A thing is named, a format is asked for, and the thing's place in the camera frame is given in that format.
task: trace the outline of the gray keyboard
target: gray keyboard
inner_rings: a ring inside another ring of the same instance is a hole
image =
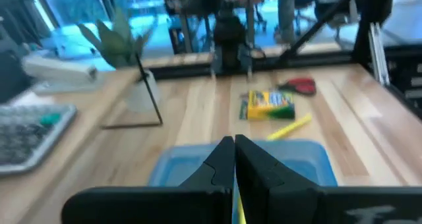
[[[39,165],[75,115],[74,105],[0,106],[0,175]]]

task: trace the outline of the black metal stand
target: black metal stand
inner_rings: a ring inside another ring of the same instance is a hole
[[[140,76],[145,81],[146,89],[148,90],[148,93],[150,94],[150,98],[151,98],[152,104],[154,105],[154,109],[156,111],[157,118],[158,118],[159,122],[155,122],[155,123],[137,123],[137,124],[122,124],[122,125],[106,125],[106,126],[102,126],[102,129],[104,129],[104,130],[107,130],[107,129],[120,129],[120,128],[145,128],[145,127],[153,127],[153,126],[162,126],[163,125],[163,118],[161,117],[160,110],[158,109],[158,106],[157,106],[157,102],[154,99],[154,96],[152,95],[151,87],[150,87],[150,84],[148,83],[148,80],[147,80],[147,76],[148,75],[145,72],[144,67],[142,66],[142,63],[140,62],[139,54],[138,53],[135,53],[135,57],[136,57],[136,62],[138,63]]]

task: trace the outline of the blue plastic bin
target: blue plastic bin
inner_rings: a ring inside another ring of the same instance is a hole
[[[255,144],[290,169],[321,186],[337,186],[325,149],[310,140],[254,140]],[[178,186],[192,175],[216,144],[180,146],[164,152],[153,170],[149,186]],[[233,200],[233,223],[237,223],[237,185]]]

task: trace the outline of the desk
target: desk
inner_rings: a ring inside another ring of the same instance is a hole
[[[339,185],[422,184],[422,123],[358,65],[260,72],[251,81],[246,76],[162,81],[163,127],[98,131],[103,118],[124,123],[154,117],[154,112],[128,112],[116,101],[136,75],[113,72],[113,83],[94,96],[57,97],[76,101],[82,113],[41,167],[0,180],[0,223],[60,223],[69,196],[92,186],[144,185],[161,153],[172,146],[235,134],[264,139],[289,122],[240,121],[239,95],[294,76],[314,77],[318,93],[295,96],[297,116],[312,113],[313,120],[289,138],[320,142]]]

